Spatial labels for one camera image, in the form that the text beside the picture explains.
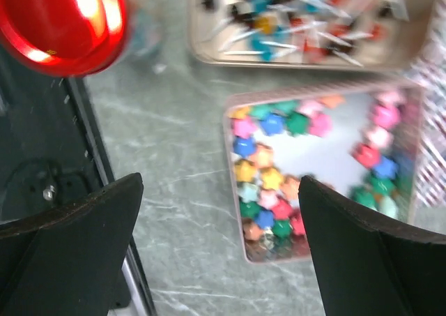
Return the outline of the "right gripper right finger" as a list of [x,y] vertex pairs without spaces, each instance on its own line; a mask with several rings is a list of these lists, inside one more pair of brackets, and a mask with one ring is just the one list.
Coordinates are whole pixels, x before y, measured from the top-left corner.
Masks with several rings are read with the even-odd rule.
[[445,235],[310,176],[301,179],[299,202],[326,315],[445,314]]

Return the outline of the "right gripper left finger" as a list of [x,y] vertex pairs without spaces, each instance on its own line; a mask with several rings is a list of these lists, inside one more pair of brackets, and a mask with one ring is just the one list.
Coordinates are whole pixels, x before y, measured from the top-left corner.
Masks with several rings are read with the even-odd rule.
[[143,193],[129,174],[59,208],[1,225],[2,315],[106,315]]

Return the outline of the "tin of pastel star candies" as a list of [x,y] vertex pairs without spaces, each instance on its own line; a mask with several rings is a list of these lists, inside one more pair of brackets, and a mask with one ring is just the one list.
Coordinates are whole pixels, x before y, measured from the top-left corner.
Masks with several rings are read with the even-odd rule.
[[298,195],[303,176],[412,223],[423,99],[423,88],[409,80],[230,97],[224,138],[247,261],[309,258]]

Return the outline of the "red jar lid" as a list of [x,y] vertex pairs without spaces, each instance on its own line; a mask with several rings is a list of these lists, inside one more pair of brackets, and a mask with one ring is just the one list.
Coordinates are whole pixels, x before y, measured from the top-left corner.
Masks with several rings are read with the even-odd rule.
[[1,0],[1,45],[53,76],[100,72],[128,37],[127,0]]

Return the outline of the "tin of lollipops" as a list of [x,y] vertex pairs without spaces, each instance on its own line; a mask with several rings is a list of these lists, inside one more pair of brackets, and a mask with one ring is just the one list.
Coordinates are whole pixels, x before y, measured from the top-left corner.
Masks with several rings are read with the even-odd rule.
[[422,51],[440,0],[188,0],[205,63],[386,73]]

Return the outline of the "clear glass jar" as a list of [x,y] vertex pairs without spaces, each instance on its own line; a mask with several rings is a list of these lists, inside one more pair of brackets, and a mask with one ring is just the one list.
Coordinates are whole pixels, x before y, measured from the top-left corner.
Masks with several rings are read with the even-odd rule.
[[126,1],[128,32],[118,61],[150,61],[163,41],[162,0]]

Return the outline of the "patterned placemat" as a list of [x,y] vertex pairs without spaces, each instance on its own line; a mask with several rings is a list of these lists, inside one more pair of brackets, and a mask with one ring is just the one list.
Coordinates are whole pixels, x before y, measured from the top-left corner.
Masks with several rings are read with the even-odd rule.
[[414,135],[403,148],[400,163],[414,179],[413,206],[445,206],[445,18],[433,19],[421,55],[406,77],[424,89],[418,102],[403,109],[405,129]]

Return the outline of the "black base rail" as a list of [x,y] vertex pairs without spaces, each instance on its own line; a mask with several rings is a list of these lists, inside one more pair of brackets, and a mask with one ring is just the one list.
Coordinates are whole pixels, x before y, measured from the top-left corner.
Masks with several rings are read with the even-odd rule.
[[[1,51],[1,225],[117,181],[81,79],[37,73]],[[106,315],[156,313],[133,236]]]

